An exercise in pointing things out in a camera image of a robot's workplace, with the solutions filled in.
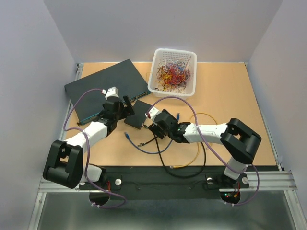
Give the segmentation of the small black network switch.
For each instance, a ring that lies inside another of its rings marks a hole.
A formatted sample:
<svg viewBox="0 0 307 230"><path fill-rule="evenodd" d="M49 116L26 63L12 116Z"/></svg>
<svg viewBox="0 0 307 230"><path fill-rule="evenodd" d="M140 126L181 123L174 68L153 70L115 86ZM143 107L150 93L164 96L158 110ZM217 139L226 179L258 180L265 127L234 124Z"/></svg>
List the small black network switch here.
<svg viewBox="0 0 307 230"><path fill-rule="evenodd" d="M136 129L141 129L143 123L146 120L145 113L151 107L150 104L145 103L143 101L137 100L133 106L133 110L135 112L134 115L128 116L124 123Z"/></svg>

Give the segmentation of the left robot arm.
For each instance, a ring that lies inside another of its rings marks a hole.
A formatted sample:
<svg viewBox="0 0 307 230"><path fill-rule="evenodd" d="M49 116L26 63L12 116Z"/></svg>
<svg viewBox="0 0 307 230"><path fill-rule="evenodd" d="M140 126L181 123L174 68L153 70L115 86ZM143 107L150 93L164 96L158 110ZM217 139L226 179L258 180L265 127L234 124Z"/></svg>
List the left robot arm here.
<svg viewBox="0 0 307 230"><path fill-rule="evenodd" d="M67 188L75 188L84 178L83 154L98 141L109 136L119 120L134 114L128 96L123 100L110 96L103 104L103 110L80 133L67 140L55 140L50 147L43 170L45 180Z"/></svg>

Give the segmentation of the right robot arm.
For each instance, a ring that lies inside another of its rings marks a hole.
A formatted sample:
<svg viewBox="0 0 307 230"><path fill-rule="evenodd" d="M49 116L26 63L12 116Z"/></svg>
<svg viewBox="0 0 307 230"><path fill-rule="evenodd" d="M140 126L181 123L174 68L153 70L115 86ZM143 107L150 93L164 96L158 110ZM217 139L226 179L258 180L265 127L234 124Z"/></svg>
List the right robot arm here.
<svg viewBox="0 0 307 230"><path fill-rule="evenodd" d="M167 110L153 107L146 117L162 136L168 136L177 143L209 142L223 145L231 154L231 159L221 174L221 183L231 187L238 182L247 165L254 161L261 143L261 136L237 118L217 125L197 125L178 122Z"/></svg>

